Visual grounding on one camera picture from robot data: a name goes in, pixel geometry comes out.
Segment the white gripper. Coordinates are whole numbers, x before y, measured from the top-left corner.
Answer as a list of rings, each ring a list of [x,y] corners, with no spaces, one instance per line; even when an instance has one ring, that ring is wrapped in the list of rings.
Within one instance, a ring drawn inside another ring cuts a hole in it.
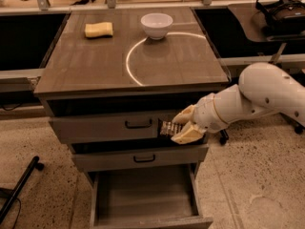
[[[226,129],[229,124],[223,121],[214,105],[214,94],[199,99],[173,118],[173,123],[185,124],[171,140],[177,144],[188,144],[202,138],[205,133],[215,134]]]

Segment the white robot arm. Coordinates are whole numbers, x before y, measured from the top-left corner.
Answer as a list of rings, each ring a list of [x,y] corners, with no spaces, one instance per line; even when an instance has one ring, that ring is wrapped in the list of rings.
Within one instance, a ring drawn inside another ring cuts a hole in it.
[[[201,97],[173,119],[182,130],[172,141],[187,144],[215,134],[230,124],[282,113],[305,125],[305,87],[277,66],[253,63],[238,82],[216,94]]]

